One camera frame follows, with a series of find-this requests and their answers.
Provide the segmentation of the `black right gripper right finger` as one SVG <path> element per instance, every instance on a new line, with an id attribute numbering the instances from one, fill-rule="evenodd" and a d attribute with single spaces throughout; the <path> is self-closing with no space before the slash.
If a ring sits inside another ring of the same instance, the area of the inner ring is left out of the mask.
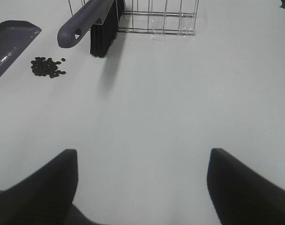
<path id="1" fill-rule="evenodd" d="M 285 190 L 224 149 L 211 150 L 207 187 L 223 225 L 285 225 Z"/>

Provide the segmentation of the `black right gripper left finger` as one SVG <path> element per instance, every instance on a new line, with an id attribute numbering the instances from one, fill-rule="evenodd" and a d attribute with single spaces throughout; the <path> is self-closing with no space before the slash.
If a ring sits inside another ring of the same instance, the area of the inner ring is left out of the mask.
<path id="1" fill-rule="evenodd" d="M 0 225 L 93 225 L 74 204 L 77 151 L 67 149 L 0 192 Z"/>

